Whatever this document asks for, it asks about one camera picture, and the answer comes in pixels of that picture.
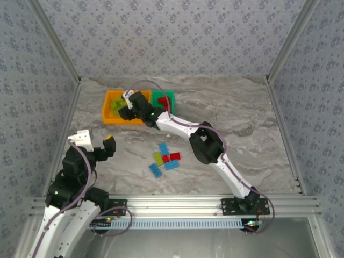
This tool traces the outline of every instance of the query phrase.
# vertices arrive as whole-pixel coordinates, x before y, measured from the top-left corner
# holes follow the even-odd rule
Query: marble surface
[[[145,125],[104,125],[102,106],[107,90],[128,89],[135,78],[83,78],[69,134],[92,129],[94,146],[112,134],[113,158],[99,162],[96,186],[116,193],[230,193],[224,180],[196,160],[188,141]],[[295,184],[275,114],[262,81],[241,77],[151,77],[174,90],[176,116],[210,122],[227,140],[228,156],[244,178],[262,192],[294,192]],[[154,89],[142,83],[138,89]],[[149,165],[158,144],[180,152],[180,167],[156,179]]]

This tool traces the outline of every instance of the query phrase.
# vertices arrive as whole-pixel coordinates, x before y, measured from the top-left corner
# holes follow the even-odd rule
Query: gray patterned wall
[[[0,257],[11,257],[74,86],[24,0],[1,0],[0,24]]]
[[[310,195],[344,257],[344,2],[324,0],[274,82]]]
[[[264,75],[304,0],[40,0],[80,76]]]

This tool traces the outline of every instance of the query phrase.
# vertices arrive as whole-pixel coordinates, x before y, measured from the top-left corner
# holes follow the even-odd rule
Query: blue lego brick
[[[149,168],[156,178],[159,178],[160,176],[162,176],[162,173],[156,164],[150,165]]]
[[[160,149],[160,152],[161,152],[161,156],[169,154],[168,149],[167,149],[167,145],[165,143],[159,144],[159,149]]]
[[[177,160],[172,160],[172,161],[166,162],[164,165],[165,165],[165,169],[169,170],[169,169],[179,167],[179,162]]]

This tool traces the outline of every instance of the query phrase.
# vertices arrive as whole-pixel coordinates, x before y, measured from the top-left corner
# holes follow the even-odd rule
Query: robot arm
[[[112,136],[103,141],[104,149],[93,148],[89,130],[78,131],[76,135],[68,138],[85,154],[92,171],[97,161],[107,160],[116,151],[116,142]],[[48,189],[44,217],[27,258],[69,258],[94,217],[110,207],[109,193],[98,188],[90,188],[82,198],[80,207],[74,205],[65,210],[46,230],[48,221],[77,200],[87,184],[88,172],[80,153],[70,147],[62,164],[63,169]]]
[[[254,208],[255,203],[259,199],[259,195],[252,192],[249,188],[244,187],[243,183],[250,188],[254,188],[236,170],[227,154],[225,153],[221,157],[224,148],[218,135],[206,128],[192,127],[195,125],[211,127],[208,122],[195,124],[175,117],[172,114],[169,115],[164,109],[152,107],[139,91],[135,93],[132,90],[124,92],[122,98],[127,102],[127,106],[119,110],[119,114],[123,119],[132,120],[139,118],[148,127],[171,132],[189,140],[195,157],[200,162],[212,166],[221,175],[238,199],[240,208],[246,212]],[[180,125],[175,121],[187,124],[190,127]]]
[[[171,117],[174,118],[174,120],[180,121],[184,124],[189,124],[189,125],[199,125],[195,123],[191,123],[189,121],[183,120],[181,118],[177,118],[171,114]],[[199,141],[197,144],[197,141],[201,139],[200,135],[197,135],[197,133],[201,132],[202,129],[196,128],[196,127],[185,127],[182,125],[179,125],[175,122],[173,122],[170,117],[168,116],[168,112],[165,111],[161,113],[161,115],[158,116],[156,120],[157,127],[160,130],[167,131],[170,133],[174,133],[179,135],[180,137],[189,140],[192,146],[192,149],[197,157],[198,160],[202,159],[205,160],[202,163],[207,163],[206,159],[202,157],[202,149],[204,149],[203,146],[203,141]],[[224,155],[225,160],[230,164],[230,166],[233,168],[234,172],[236,175],[241,179],[241,181],[245,182],[248,186],[251,187],[251,185],[246,182],[246,180],[241,176],[241,174],[237,171],[237,169],[232,165],[230,162],[229,158],[227,157],[227,154]],[[225,182],[228,184],[228,186],[231,188],[233,195],[240,199],[244,199],[245,196],[249,195],[250,190],[245,188],[242,183],[240,183],[234,176],[233,174],[229,171],[229,169],[225,166],[223,160],[219,156],[214,162],[210,162],[209,165],[213,167],[219,174],[220,176],[225,180]]]

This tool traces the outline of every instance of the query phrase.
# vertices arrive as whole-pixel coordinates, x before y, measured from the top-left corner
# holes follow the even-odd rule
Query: orange tray
[[[102,115],[103,123],[105,124],[143,124],[140,119],[123,120],[118,114],[114,114],[111,108],[111,102],[119,98],[123,94],[123,90],[108,90],[106,92],[105,101],[103,105]],[[151,102],[152,92],[150,90],[141,90],[144,97]]]

